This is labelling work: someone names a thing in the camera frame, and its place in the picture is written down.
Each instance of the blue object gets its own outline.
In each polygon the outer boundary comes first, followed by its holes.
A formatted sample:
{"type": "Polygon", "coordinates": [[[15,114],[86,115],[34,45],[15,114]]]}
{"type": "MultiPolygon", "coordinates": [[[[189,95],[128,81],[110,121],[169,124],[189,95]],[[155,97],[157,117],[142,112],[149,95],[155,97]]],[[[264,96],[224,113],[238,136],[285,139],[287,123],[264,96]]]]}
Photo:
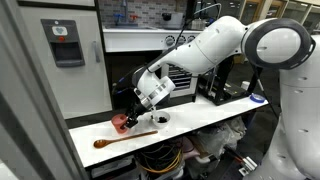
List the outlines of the blue object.
{"type": "Polygon", "coordinates": [[[266,100],[266,98],[264,98],[263,96],[254,93],[250,95],[250,99],[256,103],[264,103],[264,101],[266,100]]]}

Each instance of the wire bundle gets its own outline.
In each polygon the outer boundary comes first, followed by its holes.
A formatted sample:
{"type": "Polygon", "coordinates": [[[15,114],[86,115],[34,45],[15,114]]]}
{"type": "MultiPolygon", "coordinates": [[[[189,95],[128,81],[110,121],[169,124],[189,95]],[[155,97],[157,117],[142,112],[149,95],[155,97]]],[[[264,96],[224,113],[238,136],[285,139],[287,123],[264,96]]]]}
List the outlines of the wire bundle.
{"type": "Polygon", "coordinates": [[[164,174],[177,168],[182,156],[181,146],[169,142],[145,148],[135,155],[141,167],[154,174],[164,174]]]}

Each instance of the wooden spoon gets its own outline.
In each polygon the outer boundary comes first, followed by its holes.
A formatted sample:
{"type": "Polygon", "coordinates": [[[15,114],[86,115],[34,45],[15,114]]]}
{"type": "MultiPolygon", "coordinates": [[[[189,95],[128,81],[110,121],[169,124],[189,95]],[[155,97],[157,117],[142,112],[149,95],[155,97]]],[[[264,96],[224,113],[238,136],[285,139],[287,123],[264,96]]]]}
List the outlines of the wooden spoon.
{"type": "Polygon", "coordinates": [[[100,149],[100,148],[103,148],[111,143],[124,141],[124,140],[128,140],[128,139],[134,139],[134,138],[138,138],[138,137],[142,137],[142,136],[148,136],[148,135],[157,134],[157,133],[158,133],[158,131],[151,131],[151,132],[137,134],[137,135],[133,135],[133,136],[125,137],[125,138],[120,138],[120,139],[115,139],[115,140],[100,139],[100,140],[96,140],[93,143],[93,146],[97,149],[100,149]]]}

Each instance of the door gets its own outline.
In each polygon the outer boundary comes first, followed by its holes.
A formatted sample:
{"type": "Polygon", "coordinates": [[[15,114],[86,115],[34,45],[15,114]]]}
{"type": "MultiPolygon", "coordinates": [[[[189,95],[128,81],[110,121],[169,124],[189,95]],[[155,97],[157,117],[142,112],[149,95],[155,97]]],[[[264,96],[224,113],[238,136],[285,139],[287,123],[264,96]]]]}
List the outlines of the door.
{"type": "Polygon", "coordinates": [[[21,12],[64,118],[112,110],[96,12],[33,7],[21,7],[21,12]],[[76,22],[84,66],[55,65],[41,19],[76,22]]]}
{"type": "Polygon", "coordinates": [[[266,19],[268,18],[281,18],[285,9],[286,2],[274,0],[270,6],[266,19]]]}

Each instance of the red cup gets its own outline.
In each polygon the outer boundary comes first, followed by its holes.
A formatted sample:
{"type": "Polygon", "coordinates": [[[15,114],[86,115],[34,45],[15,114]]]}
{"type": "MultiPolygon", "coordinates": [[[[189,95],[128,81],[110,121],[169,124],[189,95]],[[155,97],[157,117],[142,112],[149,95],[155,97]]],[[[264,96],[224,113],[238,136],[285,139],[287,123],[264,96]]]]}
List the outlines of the red cup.
{"type": "Polygon", "coordinates": [[[111,122],[119,134],[127,132],[127,128],[121,128],[127,122],[127,116],[125,114],[117,114],[113,116],[111,122]]]}

